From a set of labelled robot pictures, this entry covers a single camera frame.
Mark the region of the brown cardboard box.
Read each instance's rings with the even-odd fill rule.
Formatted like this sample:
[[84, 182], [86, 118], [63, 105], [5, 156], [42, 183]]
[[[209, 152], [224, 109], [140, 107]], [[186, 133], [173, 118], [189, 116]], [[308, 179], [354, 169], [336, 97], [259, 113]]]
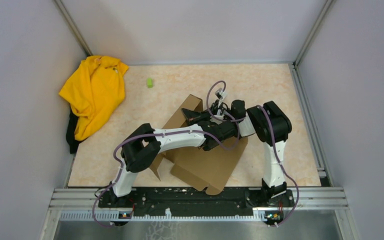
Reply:
[[210, 151], [197, 147], [169, 150], [157, 155], [149, 169], [166, 187], [191, 186], [215, 196], [223, 191], [247, 144], [248, 139], [242, 138], [232, 150], [220, 146]]

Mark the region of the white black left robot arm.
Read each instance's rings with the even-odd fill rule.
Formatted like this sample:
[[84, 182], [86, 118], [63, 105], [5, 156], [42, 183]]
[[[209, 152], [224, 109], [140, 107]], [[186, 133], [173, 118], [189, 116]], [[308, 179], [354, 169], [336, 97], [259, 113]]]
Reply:
[[230, 138], [241, 138], [239, 125], [233, 121], [214, 123], [200, 121], [190, 126], [158, 129], [150, 123], [140, 125], [113, 151], [113, 157], [120, 167], [111, 182], [110, 200], [118, 207], [129, 203], [133, 183], [138, 173], [148, 169], [155, 158], [164, 152], [186, 147], [210, 151]]

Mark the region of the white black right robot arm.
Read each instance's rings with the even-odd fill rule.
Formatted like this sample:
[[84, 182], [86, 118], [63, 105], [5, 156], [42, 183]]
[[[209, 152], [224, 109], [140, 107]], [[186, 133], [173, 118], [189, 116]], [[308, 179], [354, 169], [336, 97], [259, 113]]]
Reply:
[[237, 99], [225, 107], [217, 100], [206, 111], [182, 108], [181, 112], [187, 126], [198, 127], [196, 132], [204, 137], [200, 146], [204, 151], [230, 138], [240, 140], [257, 135], [263, 143], [265, 157], [261, 199], [267, 206], [275, 206], [281, 200], [287, 191], [283, 161], [292, 123], [276, 103], [269, 101], [246, 108], [245, 102]]

